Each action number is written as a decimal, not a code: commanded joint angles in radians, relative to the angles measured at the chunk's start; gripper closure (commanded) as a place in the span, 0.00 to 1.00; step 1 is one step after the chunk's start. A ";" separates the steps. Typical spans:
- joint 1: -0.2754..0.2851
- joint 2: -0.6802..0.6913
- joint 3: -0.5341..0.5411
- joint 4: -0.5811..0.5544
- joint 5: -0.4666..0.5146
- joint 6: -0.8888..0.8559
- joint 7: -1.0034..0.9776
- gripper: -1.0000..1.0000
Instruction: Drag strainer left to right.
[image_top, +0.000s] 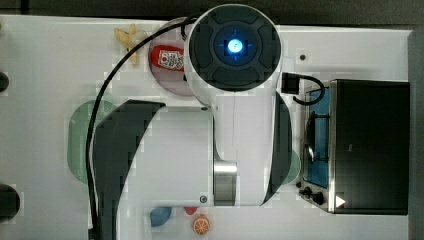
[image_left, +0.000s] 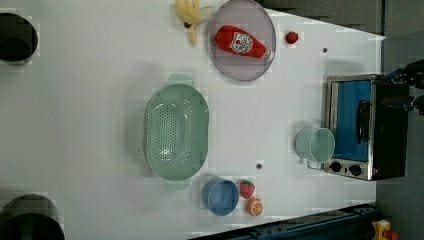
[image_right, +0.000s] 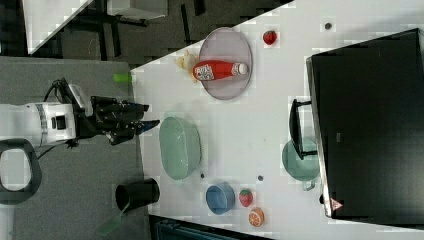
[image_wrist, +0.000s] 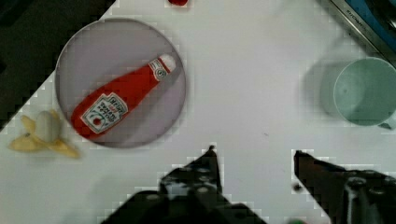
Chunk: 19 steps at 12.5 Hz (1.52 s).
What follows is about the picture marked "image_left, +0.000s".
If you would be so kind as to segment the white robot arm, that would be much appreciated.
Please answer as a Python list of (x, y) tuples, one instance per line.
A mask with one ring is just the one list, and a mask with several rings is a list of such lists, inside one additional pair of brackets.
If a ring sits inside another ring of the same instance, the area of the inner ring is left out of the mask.
[[(384, 82), (393, 86), (405, 87), (410, 90), (424, 89), (424, 60), (419, 60), (407, 64), (404, 68), (399, 68), (384, 76)], [(417, 111), (424, 115), (424, 96), (401, 96), (386, 97), (382, 103), (388, 107), (399, 108), (404, 111)]]

